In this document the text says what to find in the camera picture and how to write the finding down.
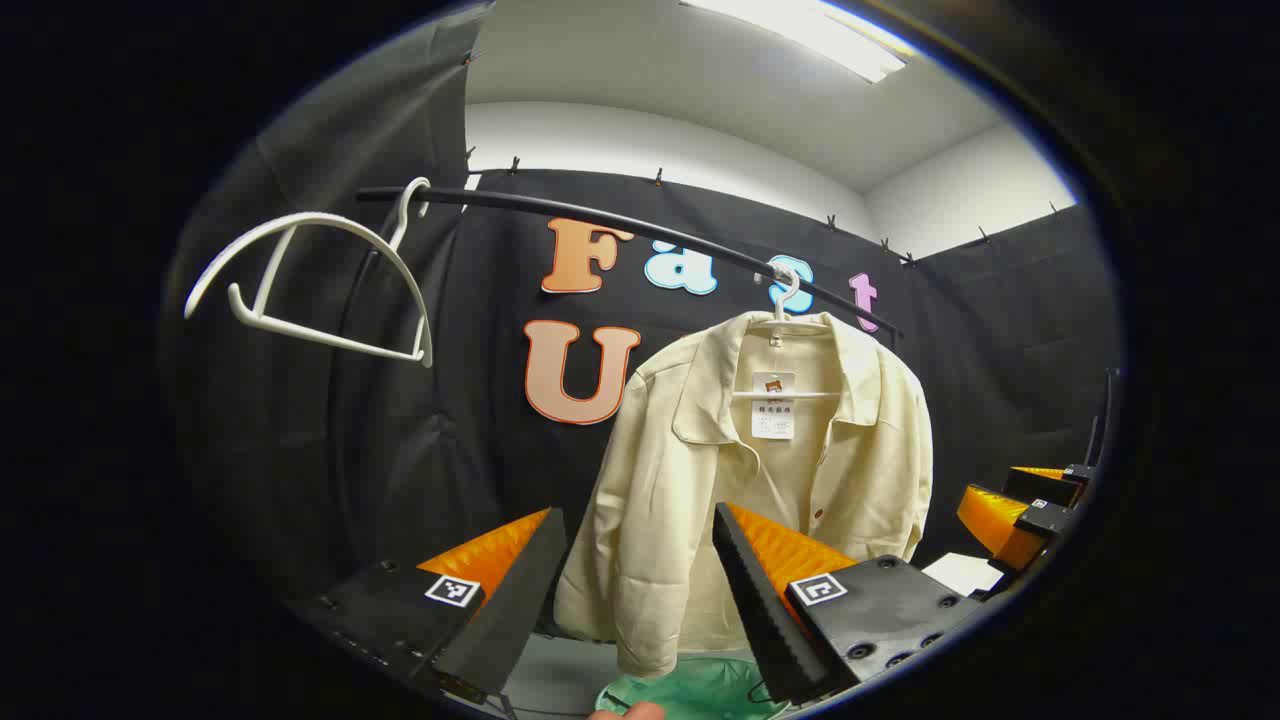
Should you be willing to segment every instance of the white paper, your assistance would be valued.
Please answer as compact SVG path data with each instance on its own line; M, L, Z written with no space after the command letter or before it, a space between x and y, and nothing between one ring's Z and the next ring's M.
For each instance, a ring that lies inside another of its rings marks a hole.
M795 392L795 373L751 373L751 392ZM753 400L751 437L795 439L795 400Z
M996 570L982 557L970 557L948 552L924 569L924 574L954 589L956 594L969 596L973 591L989 591L1004 573Z

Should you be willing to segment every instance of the white wall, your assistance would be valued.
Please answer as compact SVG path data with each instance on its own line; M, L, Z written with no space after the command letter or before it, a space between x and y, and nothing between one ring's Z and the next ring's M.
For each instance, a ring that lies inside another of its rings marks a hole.
M1075 204L1053 168L1007 124L980 132L867 193L878 237L924 258Z
M863 197L841 183L733 136L663 115L568 102L466 106L474 170L562 169L648 177L714 190L879 237Z

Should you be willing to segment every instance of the ceiling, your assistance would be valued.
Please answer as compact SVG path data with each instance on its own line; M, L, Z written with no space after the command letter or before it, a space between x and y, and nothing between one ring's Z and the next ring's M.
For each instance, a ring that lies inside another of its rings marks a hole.
M915 56L876 85L745 22L677 0L498 0L467 102L541 100L667 115L754 142L856 192L1000 115Z

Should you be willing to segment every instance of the ceiling light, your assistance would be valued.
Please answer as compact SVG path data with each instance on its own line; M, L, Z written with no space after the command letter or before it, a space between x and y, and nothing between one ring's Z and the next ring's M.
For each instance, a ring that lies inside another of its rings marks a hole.
M826 55L869 82L906 67L887 47L910 56L906 42L820 0L680 0L776 32Z

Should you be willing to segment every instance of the white hanger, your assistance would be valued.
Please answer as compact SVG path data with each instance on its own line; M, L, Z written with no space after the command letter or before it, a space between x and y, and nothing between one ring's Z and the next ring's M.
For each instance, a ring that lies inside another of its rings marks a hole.
M396 232L392 234L390 243L384 242L383 238L378 237L378 233L365 225L355 220L348 220L342 215L333 215L329 213L293 213L292 215L284 215L257 225L223 249L223 251L214 258L214 261L205 268L200 279L196 281L196 286L192 287L191 295L187 296L187 306L183 311L183 316L191 318L191 314L196 311L196 306L200 305L200 300L204 297L205 291L209 290L209 286L214 282L214 277L232 260L232 258L238 255L253 242L266 236L283 232L284 234L275 243L275 252L271 254L271 259L268 261L266 272L262 273L262 279L259 282L257 295L253 296L252 310L244 305L244 300L241 297L239 284L232 283L227 287L227 296L230 300L232 313L236 314L236 318L238 318L239 322L251 328L259 328L266 332L279 333L300 340L308 340L311 342L340 347L343 350L355 350L357 352L378 355L380 357L419 361L424 368L430 368L433 363L431 328L426 320L426 304L422 301L422 292L417 287L417 281L413 279L413 274L396 252L401 241L404 238L404 231L408 227L410 197L412 197L413 191L419 187L431 187L431 183L426 178L416 178L413 182L408 183L404 192L401 193L399 222L396 225ZM422 202L422 208L417 213L420 218L426 214L426 206L428 204ZM284 258L284 251L289 247L289 241L293 240L293 233L300 227L305 225L325 225L357 234L390 260L392 265L396 266L401 277L404 278L404 282L408 283L410 292L413 293L413 300L417 302L417 309L421 313L421 318L417 322L417 334L413 337L413 348L410 352L397 352L394 350L356 342L353 340L347 340L344 337L266 315L266 299L271 295L271 283L275 281L276 270L280 269L280 260Z
M769 263L769 266L773 268L774 277L778 279L788 279L790 287L787 287L787 291L773 301L773 319L751 323L751 327L772 329L773 332L769 333L769 345L773 347L782 347L782 328L804 329L805 334L809 336L832 337L831 328L827 325L788 319L788 315L782 311L782 306L786 305L787 300L791 300L795 293L800 292L800 274L782 263ZM755 274L755 282L760 282L759 273ZM746 397L750 400L792 400L806 397L838 397L840 395L841 393L838 392L735 392L733 397Z

